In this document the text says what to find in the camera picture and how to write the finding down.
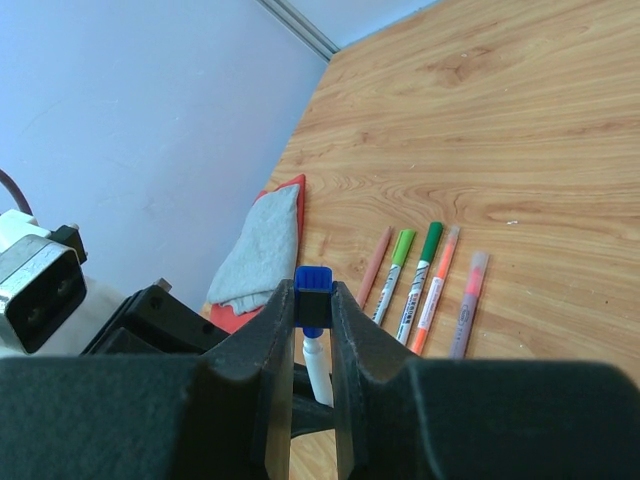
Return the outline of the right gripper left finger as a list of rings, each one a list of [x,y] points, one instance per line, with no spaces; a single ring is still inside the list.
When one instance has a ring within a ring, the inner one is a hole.
[[[284,479],[294,292],[202,355],[1,361],[5,479]]]

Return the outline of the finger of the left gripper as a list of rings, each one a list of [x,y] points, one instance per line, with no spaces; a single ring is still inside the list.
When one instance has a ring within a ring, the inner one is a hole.
[[[307,368],[295,363],[291,438],[329,431],[334,428],[334,409],[315,400]]]
[[[201,355],[227,337],[227,332],[152,285],[126,298],[82,353]]]

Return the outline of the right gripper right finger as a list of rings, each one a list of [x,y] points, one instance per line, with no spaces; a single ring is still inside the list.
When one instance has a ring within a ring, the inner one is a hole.
[[[342,479],[635,479],[639,390],[598,362],[428,360],[331,299]]]

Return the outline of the white blue pen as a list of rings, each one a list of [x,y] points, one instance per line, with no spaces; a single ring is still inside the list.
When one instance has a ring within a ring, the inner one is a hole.
[[[415,311],[419,303],[429,267],[430,263],[426,260],[420,260],[417,264],[407,301],[405,303],[396,333],[396,340],[402,345],[405,345],[407,343],[412,322],[415,316]]]
[[[315,400],[327,407],[334,407],[333,387],[329,365],[320,340],[321,328],[304,327],[303,357]]]

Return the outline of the white pen green tip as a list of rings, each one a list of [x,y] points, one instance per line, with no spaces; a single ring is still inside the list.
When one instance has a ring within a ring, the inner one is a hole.
[[[381,325],[388,309],[389,303],[393,296],[402,266],[397,263],[392,263],[385,284],[381,290],[376,309],[372,316],[372,320]]]

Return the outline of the blue pen cap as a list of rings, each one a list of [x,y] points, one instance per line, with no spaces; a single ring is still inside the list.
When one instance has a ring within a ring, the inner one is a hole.
[[[303,329],[332,326],[332,270],[324,266],[300,266],[294,278],[295,324]]]

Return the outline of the pink pen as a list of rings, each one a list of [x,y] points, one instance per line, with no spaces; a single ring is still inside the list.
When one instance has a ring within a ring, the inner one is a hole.
[[[373,254],[366,266],[363,279],[356,294],[356,302],[361,309],[364,308],[366,301],[370,295],[371,288],[378,274],[380,265],[391,240],[393,228],[388,226],[381,234]]]

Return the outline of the purple pen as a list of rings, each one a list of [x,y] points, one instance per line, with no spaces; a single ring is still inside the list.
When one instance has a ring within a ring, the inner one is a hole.
[[[476,251],[472,256],[470,271],[449,350],[451,359],[461,359],[465,356],[488,262],[489,254],[486,252]]]

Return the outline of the orange highlighter pen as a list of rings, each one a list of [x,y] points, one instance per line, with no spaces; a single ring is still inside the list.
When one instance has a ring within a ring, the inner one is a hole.
[[[421,316],[415,332],[413,343],[410,350],[420,355],[426,343],[427,335],[435,316],[435,311],[441,296],[441,292],[446,280],[451,261],[454,256],[456,245],[460,234],[460,227],[454,225],[451,227],[446,238],[443,251],[441,253],[440,262],[436,273],[434,274],[431,285],[427,294],[426,301],[423,305]]]

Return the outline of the dark green pen cap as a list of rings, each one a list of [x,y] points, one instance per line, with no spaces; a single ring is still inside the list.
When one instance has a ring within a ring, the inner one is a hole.
[[[430,223],[420,255],[421,261],[429,264],[433,262],[442,232],[443,224],[441,222]]]

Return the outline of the light green pen cap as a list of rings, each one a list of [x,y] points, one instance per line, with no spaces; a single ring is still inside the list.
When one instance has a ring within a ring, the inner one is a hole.
[[[413,229],[403,229],[399,232],[391,256],[391,262],[393,265],[400,267],[404,266],[415,235],[416,231]]]

